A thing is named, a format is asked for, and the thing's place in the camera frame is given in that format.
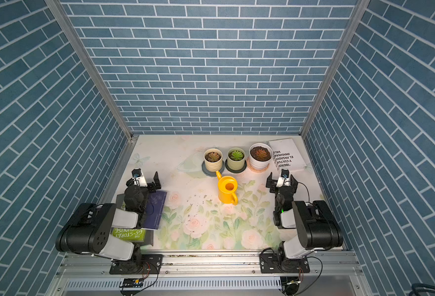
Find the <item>yellow plastic watering can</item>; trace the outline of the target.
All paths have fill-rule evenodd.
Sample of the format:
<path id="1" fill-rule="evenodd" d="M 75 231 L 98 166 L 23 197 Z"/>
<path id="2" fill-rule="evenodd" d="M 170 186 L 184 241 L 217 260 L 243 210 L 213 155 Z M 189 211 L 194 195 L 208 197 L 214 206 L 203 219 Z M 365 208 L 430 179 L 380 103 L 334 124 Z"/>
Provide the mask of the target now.
<path id="1" fill-rule="evenodd" d="M 222 176 L 219 171 L 216 171 L 218 182 L 219 200 L 224 204 L 238 204 L 236 191 L 238 188 L 237 180 L 232 176 Z"/>

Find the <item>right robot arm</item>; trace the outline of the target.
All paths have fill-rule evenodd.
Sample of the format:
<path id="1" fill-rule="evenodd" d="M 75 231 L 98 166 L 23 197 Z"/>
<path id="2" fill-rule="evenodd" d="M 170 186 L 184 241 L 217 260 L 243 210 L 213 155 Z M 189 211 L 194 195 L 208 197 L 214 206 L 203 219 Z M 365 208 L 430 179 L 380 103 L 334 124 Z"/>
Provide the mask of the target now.
<path id="1" fill-rule="evenodd" d="M 275 255 L 261 262 L 268 264 L 269 272 L 308 273 L 307 256 L 343 245 L 343 233 L 326 201 L 296 201 L 298 182 L 288 170 L 282 170 L 274 180 L 269 175 L 265 186 L 275 194 L 274 224 L 279 229 L 295 229 L 296 236 L 283 241 Z"/>

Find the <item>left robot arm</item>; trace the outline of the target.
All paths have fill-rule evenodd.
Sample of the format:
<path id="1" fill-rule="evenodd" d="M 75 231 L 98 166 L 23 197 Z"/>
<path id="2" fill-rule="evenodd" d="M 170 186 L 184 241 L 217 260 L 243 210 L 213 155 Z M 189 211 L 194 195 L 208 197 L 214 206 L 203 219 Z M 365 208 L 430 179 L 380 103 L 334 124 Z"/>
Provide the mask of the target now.
<path id="1" fill-rule="evenodd" d="M 140 263 L 138 245 L 112 235 L 113 229 L 138 229 L 145 222 L 149 196 L 161 189 L 158 173 L 147 182 L 140 168 L 126 182 L 123 210 L 114 203 L 82 203 L 76 208 L 55 241 L 59 252 L 98 255 L 116 261 Z"/>

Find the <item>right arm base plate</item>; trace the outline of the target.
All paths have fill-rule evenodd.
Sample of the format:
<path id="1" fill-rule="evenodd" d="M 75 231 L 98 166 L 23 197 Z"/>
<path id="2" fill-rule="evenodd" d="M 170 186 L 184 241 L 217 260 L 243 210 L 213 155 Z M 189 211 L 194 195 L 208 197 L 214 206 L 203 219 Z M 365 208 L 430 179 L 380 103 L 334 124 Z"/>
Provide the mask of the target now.
<path id="1" fill-rule="evenodd" d="M 306 259 L 280 258 L 273 253 L 259 255 L 260 269 L 263 274 L 270 273 L 309 273 L 310 268 Z"/>

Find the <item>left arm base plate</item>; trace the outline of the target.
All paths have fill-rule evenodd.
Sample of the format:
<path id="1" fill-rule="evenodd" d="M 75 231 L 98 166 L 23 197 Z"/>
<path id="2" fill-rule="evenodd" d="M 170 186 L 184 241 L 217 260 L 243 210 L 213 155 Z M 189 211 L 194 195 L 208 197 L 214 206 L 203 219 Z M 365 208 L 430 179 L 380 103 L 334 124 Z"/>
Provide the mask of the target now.
<path id="1" fill-rule="evenodd" d="M 110 275 L 158 275 L 163 255 L 145 254 L 127 261 L 113 260 Z"/>

